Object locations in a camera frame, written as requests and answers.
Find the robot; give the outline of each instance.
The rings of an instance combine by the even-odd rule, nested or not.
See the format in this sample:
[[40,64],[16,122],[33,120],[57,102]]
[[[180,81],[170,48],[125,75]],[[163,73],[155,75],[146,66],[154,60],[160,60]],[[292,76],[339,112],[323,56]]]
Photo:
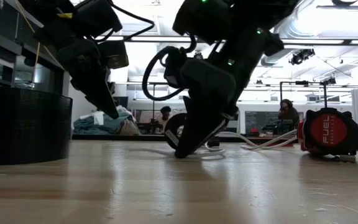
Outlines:
[[[124,40],[107,40],[122,25],[112,8],[149,22],[114,5],[111,0],[85,0],[73,6],[69,0],[19,0],[25,10],[44,27],[35,38],[57,50],[56,58],[72,77],[71,83],[86,99],[112,118],[117,111],[106,83],[110,69],[128,66]],[[269,30],[289,16],[299,0],[185,0],[173,30],[189,35],[189,48],[166,47],[150,61],[142,82],[151,100],[167,100],[188,89],[184,97],[186,114],[178,114],[166,125],[165,134],[177,158],[192,154],[226,127],[238,112],[236,102],[247,86],[260,58],[284,48],[277,34]],[[97,36],[107,32],[103,39]],[[198,40],[214,49],[208,58],[188,58]],[[164,77],[174,93],[154,97],[147,90],[155,63],[165,65]],[[177,130],[184,128],[181,134]]]

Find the wooden floor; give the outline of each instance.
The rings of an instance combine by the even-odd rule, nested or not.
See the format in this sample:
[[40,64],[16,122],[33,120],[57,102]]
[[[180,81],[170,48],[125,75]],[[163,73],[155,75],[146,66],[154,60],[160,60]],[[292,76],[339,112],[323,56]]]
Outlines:
[[298,149],[174,158],[164,143],[73,141],[62,161],[0,167],[0,223],[358,224],[357,164]]

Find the seated person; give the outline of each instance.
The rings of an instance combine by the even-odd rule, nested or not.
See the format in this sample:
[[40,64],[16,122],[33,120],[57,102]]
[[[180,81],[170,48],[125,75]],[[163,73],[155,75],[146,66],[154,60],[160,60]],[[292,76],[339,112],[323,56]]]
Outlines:
[[290,100],[284,99],[280,103],[280,111],[278,115],[278,119],[280,120],[292,120],[295,127],[298,126],[299,123],[299,115],[297,110],[293,107],[293,104]]
[[161,108],[160,112],[161,112],[162,116],[157,118],[156,121],[159,124],[162,124],[162,126],[163,126],[162,130],[165,130],[165,125],[167,124],[167,122],[170,118],[170,115],[171,115],[171,107],[164,106],[163,108]]

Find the ceiling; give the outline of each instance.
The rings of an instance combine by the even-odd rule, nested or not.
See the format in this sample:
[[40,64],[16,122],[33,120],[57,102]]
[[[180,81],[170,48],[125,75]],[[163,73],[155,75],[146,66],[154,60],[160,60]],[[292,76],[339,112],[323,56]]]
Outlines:
[[[80,2],[80,0],[71,1],[73,4]],[[155,22],[155,28],[143,35],[172,38],[178,36],[171,27],[183,0],[114,0],[113,2],[129,12]],[[123,29],[115,35],[130,35],[148,26],[120,12],[117,14]],[[358,39],[358,1],[350,7],[342,7],[334,5],[331,0],[301,0],[294,13],[273,31],[285,39]],[[140,82],[149,60],[167,45],[181,47],[187,44],[127,43],[130,62],[129,67],[126,68],[128,81]],[[293,52],[307,48],[314,48],[316,55],[301,65],[288,63]],[[211,49],[212,46],[199,44],[196,50],[207,57]],[[264,57],[262,62],[254,70],[250,84],[255,83],[256,80],[273,84],[287,80],[320,81],[335,77],[338,84],[358,85],[358,47],[356,46],[287,46],[285,50],[272,57]],[[164,68],[158,63],[150,81],[163,82],[163,71]]]

